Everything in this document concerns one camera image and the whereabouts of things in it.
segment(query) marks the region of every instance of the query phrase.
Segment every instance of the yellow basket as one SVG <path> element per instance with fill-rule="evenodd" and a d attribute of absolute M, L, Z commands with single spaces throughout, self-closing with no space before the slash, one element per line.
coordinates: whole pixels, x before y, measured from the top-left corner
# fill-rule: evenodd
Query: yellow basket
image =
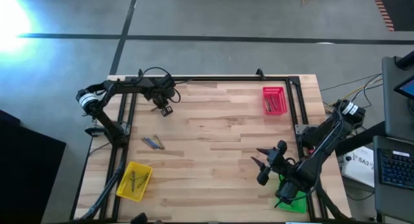
<path fill-rule="evenodd" d="M 153 169 L 149 166 L 129 162 L 116 194 L 120 197 L 140 202 L 152 171 Z"/>

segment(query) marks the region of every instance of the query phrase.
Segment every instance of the wooden table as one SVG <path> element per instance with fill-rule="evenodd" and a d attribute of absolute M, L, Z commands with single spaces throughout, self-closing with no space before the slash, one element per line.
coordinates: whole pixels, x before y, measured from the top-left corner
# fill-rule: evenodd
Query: wooden table
<path fill-rule="evenodd" d="M 309 124 L 320 124 L 326 116 L 316 76 L 300 75 L 300 80 Z M 250 157 L 265 160 L 265 155 L 256 148 L 271 148 L 279 140 L 285 140 L 288 144 L 285 157 L 298 159 L 290 113 L 263 114 L 264 86 L 285 87 L 285 84 L 266 81 L 181 84 L 177 90 L 182 100 L 171 105 L 174 112 L 168 117 L 150 112 L 154 105 L 139 95 L 127 161 L 146 164 L 153 168 L 153 174 L 140 203 L 121 200 L 118 221 L 129 221 L 141 212 L 150 221 L 165 222 L 309 220 L 308 214 L 274 209 L 274 194 L 279 184 L 276 174 L 270 174 L 266 186 L 256 181 L 259 168 Z M 120 97 L 114 96 L 105 108 L 113 120 L 118 115 Z M 301 119 L 296 95 L 294 99 Z M 153 134 L 161 138 L 166 150 L 152 150 L 140 140 Z M 91 150 L 106 142 L 105 137 L 95 138 Z M 101 193 L 110 151 L 108 146 L 89 157 L 75 218 L 86 213 Z M 351 216 L 334 154 L 323 164 L 321 181 L 338 208 Z M 113 197 L 107 215 L 111 215 Z M 318 217 L 315 194 L 313 198 Z"/>

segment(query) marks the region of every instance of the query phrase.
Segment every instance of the red plastic basket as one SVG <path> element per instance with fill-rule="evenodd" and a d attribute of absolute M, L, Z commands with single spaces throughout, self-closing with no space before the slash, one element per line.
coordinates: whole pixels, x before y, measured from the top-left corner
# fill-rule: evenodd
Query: red plastic basket
<path fill-rule="evenodd" d="M 271 107 L 271 111 L 268 111 L 266 99 Z M 285 90 L 283 87 L 263 88 L 263 109 L 266 115 L 282 115 L 287 112 Z"/>

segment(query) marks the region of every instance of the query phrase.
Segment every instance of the computer monitor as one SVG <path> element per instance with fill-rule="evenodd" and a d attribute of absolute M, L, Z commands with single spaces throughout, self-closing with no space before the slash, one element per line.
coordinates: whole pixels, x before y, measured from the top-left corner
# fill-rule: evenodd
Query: computer monitor
<path fill-rule="evenodd" d="M 414 100 L 414 76 L 396 86 L 394 91 Z"/>

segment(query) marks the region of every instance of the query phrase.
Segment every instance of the concrete floor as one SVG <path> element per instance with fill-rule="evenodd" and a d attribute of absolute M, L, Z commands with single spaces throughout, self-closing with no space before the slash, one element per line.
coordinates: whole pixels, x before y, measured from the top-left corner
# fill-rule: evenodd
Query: concrete floor
<path fill-rule="evenodd" d="M 8 0 L 18 6 L 9 29 L 26 33 L 121 34 L 131 0 Z M 129 34 L 252 36 L 275 38 L 413 39 L 414 32 L 389 32 L 373 0 L 138 0 Z M 117 39 L 17 39 L 0 48 L 0 109 L 25 126 L 67 142 L 43 217 L 67 221 L 91 138 L 83 132 L 78 89 L 109 74 Z M 380 73 L 381 58 L 403 56 L 412 45 L 320 45 L 127 40 L 117 74 L 161 66 L 171 74 L 317 74 L 320 88 Z M 367 80 L 322 91 L 335 101 Z M 382 89 L 367 92 L 373 103 L 364 126 L 384 119 Z M 357 104 L 366 105 L 362 98 Z M 353 197 L 365 192 L 347 188 Z M 349 200 L 353 217 L 375 215 L 374 196 Z"/>

